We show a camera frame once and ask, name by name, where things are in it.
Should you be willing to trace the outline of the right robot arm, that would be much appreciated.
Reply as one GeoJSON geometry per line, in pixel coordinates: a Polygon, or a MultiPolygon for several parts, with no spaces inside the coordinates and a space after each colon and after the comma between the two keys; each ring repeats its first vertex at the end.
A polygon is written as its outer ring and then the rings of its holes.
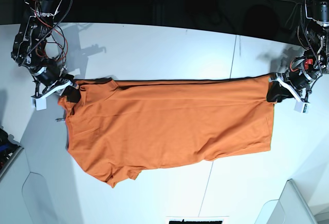
{"type": "Polygon", "coordinates": [[[35,92],[31,102],[36,110],[46,109],[46,99],[54,93],[62,95],[67,88],[77,88],[74,77],[67,73],[66,59],[68,42],[60,44],[56,40],[60,53],[49,57],[46,46],[49,37],[57,33],[64,37],[60,24],[68,15],[73,0],[24,0],[27,8],[15,36],[11,58],[18,66],[25,67],[35,83],[35,92]]]}

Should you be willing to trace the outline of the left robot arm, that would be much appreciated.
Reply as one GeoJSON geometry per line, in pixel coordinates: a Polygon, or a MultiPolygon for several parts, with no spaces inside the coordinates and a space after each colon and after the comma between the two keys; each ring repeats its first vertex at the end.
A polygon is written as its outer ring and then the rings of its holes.
{"type": "Polygon", "coordinates": [[[284,73],[271,76],[267,102],[294,98],[307,103],[314,84],[328,74],[328,0],[303,0],[297,38],[304,53],[284,73]]]}

